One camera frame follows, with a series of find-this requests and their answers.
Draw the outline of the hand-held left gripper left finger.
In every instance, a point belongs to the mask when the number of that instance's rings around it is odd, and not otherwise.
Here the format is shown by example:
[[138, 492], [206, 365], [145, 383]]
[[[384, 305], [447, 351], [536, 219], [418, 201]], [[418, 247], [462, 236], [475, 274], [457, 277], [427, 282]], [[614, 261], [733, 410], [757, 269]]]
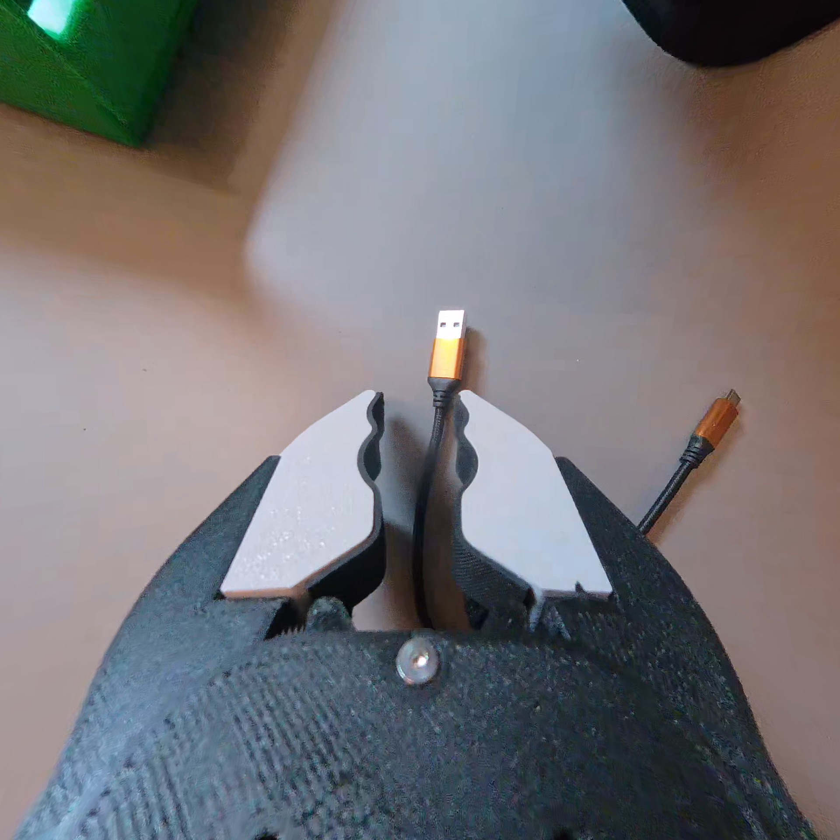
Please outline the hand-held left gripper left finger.
[[349, 613], [385, 574], [384, 396], [364, 391], [280, 453], [220, 587], [228, 600], [323, 597]]

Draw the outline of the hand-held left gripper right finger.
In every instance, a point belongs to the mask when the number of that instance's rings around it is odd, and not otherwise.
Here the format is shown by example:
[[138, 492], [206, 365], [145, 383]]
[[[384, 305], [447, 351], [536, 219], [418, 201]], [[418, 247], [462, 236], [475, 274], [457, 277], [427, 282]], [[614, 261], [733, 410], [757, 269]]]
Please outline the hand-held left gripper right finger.
[[470, 625], [559, 631], [562, 606], [615, 611], [614, 586], [550, 448], [472, 391], [455, 401], [455, 582]]

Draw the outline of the black usb cable orange plugs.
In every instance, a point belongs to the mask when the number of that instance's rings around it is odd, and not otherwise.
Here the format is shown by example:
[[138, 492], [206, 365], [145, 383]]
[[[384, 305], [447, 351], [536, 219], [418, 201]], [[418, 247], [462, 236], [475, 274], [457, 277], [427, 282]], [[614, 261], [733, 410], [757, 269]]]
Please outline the black usb cable orange plugs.
[[[421, 477], [416, 491], [413, 515], [412, 578], [416, 614], [423, 627], [433, 628], [434, 623], [428, 611], [424, 579], [424, 548], [427, 506], [445, 436], [448, 409], [462, 380], [466, 354], [466, 315], [464, 310], [442, 310], [437, 315], [437, 331], [434, 339], [427, 382], [433, 392], [434, 419], [427, 451], [423, 461]], [[637, 525], [643, 535], [649, 534], [665, 513], [672, 500], [687, 481], [690, 473], [697, 469], [713, 452], [739, 415], [740, 395], [730, 390], [716, 399], [692, 432], [688, 445], [679, 458], [679, 465], [660, 492], [651, 508]]]

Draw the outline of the green plastic bin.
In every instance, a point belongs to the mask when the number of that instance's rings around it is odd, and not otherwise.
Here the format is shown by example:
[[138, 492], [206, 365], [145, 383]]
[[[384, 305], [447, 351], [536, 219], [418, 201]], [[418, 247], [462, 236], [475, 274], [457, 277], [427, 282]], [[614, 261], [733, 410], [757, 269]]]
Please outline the green plastic bin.
[[2, 1], [2, 102], [138, 148], [196, 5]]

